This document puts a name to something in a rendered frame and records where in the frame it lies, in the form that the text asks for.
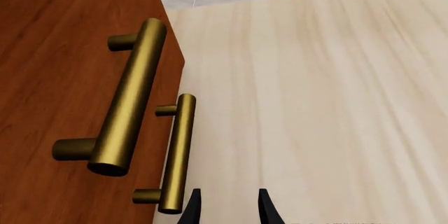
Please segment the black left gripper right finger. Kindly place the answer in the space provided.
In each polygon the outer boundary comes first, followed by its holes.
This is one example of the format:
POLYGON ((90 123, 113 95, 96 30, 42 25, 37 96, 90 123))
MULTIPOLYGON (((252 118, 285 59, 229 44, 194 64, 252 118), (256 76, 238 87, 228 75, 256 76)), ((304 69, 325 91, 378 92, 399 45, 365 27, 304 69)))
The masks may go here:
POLYGON ((258 212, 261 224, 285 224, 265 188, 259 189, 258 212))

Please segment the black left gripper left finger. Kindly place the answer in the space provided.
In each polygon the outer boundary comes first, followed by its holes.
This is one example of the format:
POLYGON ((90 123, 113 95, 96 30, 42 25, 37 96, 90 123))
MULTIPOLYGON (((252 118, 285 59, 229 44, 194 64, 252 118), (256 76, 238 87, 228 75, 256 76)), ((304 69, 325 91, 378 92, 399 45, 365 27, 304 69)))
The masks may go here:
POLYGON ((200 224, 201 210, 201 190, 199 188, 195 188, 192 190, 187 206, 185 207, 185 210, 179 218, 177 224, 200 224))

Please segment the red-brown wooden cabinet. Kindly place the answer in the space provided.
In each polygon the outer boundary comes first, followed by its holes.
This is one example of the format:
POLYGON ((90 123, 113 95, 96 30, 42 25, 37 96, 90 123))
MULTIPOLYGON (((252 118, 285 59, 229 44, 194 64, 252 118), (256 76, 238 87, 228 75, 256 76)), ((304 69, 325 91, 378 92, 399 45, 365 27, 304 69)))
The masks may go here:
POLYGON ((0 0, 0 224, 153 224, 137 188, 159 188, 184 59, 167 33, 129 173, 54 160, 58 139, 96 137, 129 51, 107 39, 167 22, 161 0, 0 0))

